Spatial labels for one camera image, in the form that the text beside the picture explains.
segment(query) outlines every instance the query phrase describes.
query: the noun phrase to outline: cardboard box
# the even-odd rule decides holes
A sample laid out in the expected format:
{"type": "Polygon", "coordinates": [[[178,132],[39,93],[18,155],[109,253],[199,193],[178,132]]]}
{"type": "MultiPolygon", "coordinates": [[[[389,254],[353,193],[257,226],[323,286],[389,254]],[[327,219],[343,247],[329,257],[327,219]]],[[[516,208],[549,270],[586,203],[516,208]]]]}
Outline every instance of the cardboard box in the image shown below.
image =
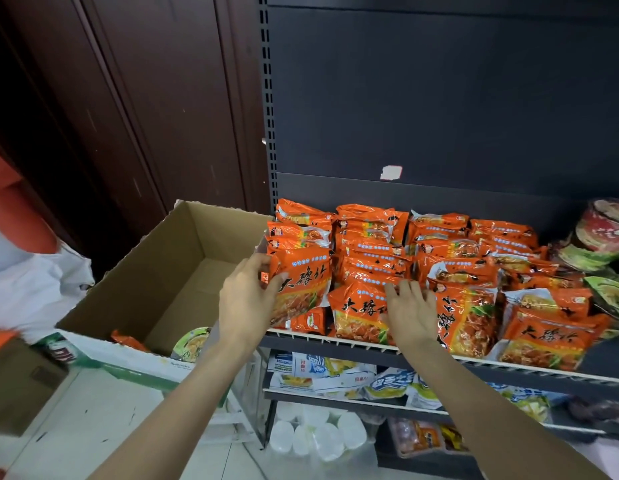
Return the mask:
{"type": "Polygon", "coordinates": [[[21,436],[67,371],[13,333],[0,334],[0,433],[21,436]]]}
{"type": "Polygon", "coordinates": [[[216,323],[225,278],[252,255],[270,220],[239,209],[179,203],[58,328],[114,376],[172,390],[193,369],[170,358],[174,345],[190,330],[216,323]],[[155,354],[112,343],[113,330],[155,354]]]}

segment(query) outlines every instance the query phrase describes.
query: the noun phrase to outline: metal shelf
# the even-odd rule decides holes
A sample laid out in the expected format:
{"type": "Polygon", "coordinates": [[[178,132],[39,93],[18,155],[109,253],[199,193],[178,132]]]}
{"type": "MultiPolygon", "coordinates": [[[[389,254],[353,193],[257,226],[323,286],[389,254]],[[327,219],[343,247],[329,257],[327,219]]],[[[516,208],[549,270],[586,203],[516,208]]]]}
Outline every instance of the metal shelf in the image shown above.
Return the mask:
{"type": "MultiPolygon", "coordinates": [[[[288,403],[312,404],[327,408],[340,408],[355,413],[409,418],[417,421],[429,421],[442,424],[454,424],[452,418],[444,410],[427,410],[406,407],[406,399],[385,399],[382,401],[364,401],[357,399],[335,399],[321,396],[303,395],[295,392],[281,391],[270,387],[272,372],[267,372],[263,380],[263,395],[271,401],[286,401],[288,403]]],[[[544,426],[563,440],[589,443],[599,436],[608,436],[604,429],[581,424],[572,419],[563,407],[552,410],[553,424],[544,426]]]]}
{"type": "MultiPolygon", "coordinates": [[[[353,340],[270,329],[261,341],[261,346],[411,369],[397,347],[353,340]]],[[[485,382],[561,392],[588,400],[619,401],[619,338],[592,347],[578,372],[554,371],[460,356],[454,358],[485,382]]]]}
{"type": "Polygon", "coordinates": [[[483,480],[484,478],[472,455],[431,452],[415,458],[399,458],[394,450],[394,441],[387,422],[381,425],[376,435],[376,456],[379,460],[379,467],[383,468],[458,480],[483,480]]]}

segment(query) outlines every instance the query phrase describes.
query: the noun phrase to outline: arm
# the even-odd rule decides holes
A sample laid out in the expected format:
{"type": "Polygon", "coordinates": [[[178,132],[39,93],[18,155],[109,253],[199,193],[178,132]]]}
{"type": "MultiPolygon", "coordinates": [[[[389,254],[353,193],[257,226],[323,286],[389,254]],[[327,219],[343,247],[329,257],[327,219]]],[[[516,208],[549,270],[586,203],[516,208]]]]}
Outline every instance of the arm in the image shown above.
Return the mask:
{"type": "Polygon", "coordinates": [[[436,393],[490,480],[606,479],[569,444],[547,431],[456,362],[434,339],[434,295],[403,281],[386,287],[388,322],[406,359],[436,393]]]}
{"type": "Polygon", "coordinates": [[[220,339],[194,370],[89,477],[177,480],[220,398],[269,327],[276,292],[286,277],[261,289],[257,273],[269,256],[241,262],[220,291],[220,339]]]}

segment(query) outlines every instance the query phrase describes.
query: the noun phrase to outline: white tiled floor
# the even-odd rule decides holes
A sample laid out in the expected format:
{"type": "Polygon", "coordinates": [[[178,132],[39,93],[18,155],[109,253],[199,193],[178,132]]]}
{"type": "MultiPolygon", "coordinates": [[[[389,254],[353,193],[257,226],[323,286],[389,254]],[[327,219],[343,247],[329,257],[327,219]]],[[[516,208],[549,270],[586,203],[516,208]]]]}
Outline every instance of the white tiled floor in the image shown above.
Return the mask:
{"type": "MultiPolygon", "coordinates": [[[[31,427],[20,438],[0,436],[0,468],[7,480],[81,480],[86,478],[147,417],[161,393],[115,379],[104,371],[71,371],[31,427]]],[[[324,478],[296,459],[283,459],[258,444],[200,445],[183,480],[265,480],[324,478]]],[[[384,468],[368,468],[361,480],[428,480],[384,468]]]]}

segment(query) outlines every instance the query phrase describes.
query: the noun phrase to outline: hand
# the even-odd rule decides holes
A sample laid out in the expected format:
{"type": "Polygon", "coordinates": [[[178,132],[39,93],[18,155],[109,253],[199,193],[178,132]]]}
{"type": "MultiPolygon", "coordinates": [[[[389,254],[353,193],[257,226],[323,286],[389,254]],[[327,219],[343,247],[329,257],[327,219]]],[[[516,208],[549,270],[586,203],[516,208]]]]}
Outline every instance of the hand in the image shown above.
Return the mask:
{"type": "Polygon", "coordinates": [[[263,289],[258,272],[269,260],[266,254],[243,259],[220,290],[220,341],[245,354],[256,349],[269,328],[276,294],[287,277],[287,273],[278,274],[263,289]]]}
{"type": "Polygon", "coordinates": [[[399,294],[392,284],[385,284],[388,300],[388,325],[392,338],[399,349],[436,343],[438,322],[436,319],[436,297],[426,290],[426,299],[418,282],[403,280],[399,283],[399,294]]]}

